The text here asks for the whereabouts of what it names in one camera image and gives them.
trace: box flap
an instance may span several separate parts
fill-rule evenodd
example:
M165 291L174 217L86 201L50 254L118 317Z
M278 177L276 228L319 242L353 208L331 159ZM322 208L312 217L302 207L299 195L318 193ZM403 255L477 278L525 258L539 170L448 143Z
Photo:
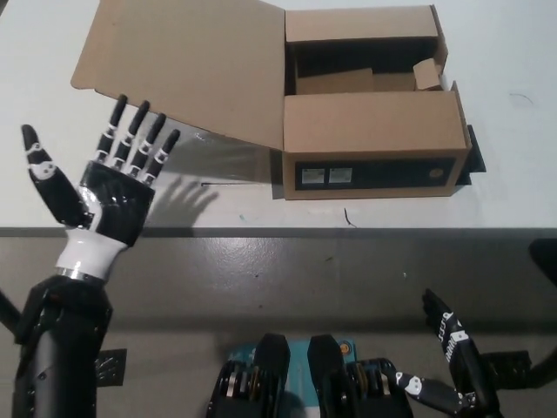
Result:
M287 152L415 152L466 147L452 91L285 99Z
M71 85L76 89L95 88L97 74L110 49L123 7L124 0L101 0L98 5L89 35L71 78Z
M284 85L282 9L257 0L126 0L94 87L282 149Z
M426 59L414 65L416 90L443 90L440 80L440 66L433 58Z
M286 42L438 35L429 6L286 12Z
M435 26L437 26L437 32L439 33L439 45L437 46L437 52L435 53L435 62L441 66L440 73L443 73L445 69L446 59L449 56L449 50L446 47L445 34L443 33L443 28L441 27L441 22L439 21L439 15L437 14L437 9L435 6L431 6L433 18L435 19Z
M470 149L472 148L472 140L470 139L470 131L468 130L468 123L466 122L466 117L464 116L464 108L462 107L462 100L460 99L459 86L456 84L456 81L453 82L451 91L454 92L456 103L459 107L460 122L462 123L462 132L466 141L466 148Z

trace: white sticker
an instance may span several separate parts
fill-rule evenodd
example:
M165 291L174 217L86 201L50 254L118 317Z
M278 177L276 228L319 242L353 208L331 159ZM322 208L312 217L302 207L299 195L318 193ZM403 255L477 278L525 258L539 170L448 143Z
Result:
M352 168L332 168L329 172L329 183L351 183Z
M302 170L302 185L323 185L324 183L324 168L305 168Z

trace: small debris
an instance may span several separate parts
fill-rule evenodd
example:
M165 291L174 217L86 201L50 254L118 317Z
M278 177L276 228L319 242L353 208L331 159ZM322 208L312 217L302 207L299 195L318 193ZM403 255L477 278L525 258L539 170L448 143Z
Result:
M354 225L352 222L350 222L350 220L348 219L348 212L346 211L346 208L345 208L345 219L346 219L346 223L347 223L349 226L352 226L352 227L354 227L354 228L357 228L357 226L355 226L355 225Z
M530 106L534 106L534 101L524 93L511 92L509 93L509 96L511 98L523 99L525 101L524 103L528 103Z

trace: white table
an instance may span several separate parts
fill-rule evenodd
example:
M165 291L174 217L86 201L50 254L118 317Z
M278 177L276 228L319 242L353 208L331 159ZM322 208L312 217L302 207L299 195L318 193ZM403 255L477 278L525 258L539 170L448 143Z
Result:
M424 1L272 3L308 9ZM487 173L472 176L473 185L451 198L273 200L267 150L203 132L196 136L190 129L190 139L180 143L158 181L158 202L146 232L364 236L496 229L557 235L557 50L550 47L557 37L557 3L435 4L450 50L446 76L459 82L466 117L487 166ZM19 126L33 124L58 165L70 179L79 180L114 104L94 91L70 86L96 8L96 0L10 0L0 16L0 233L61 233L28 178ZM252 170L248 167L254 160L257 168ZM207 188L195 185L197 181L216 185ZM170 204L165 196L169 191L174 196ZM199 202L199 195L213 193L215 199L205 201L210 200L208 205L191 205ZM348 225L345 210L357 228Z

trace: cardboard box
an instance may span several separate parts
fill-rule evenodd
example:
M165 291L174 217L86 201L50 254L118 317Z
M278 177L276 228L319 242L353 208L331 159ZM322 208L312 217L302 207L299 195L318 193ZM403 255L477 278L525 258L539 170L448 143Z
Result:
M433 6L101 0L71 82L283 151L287 199L447 196L470 140L429 91L446 57Z

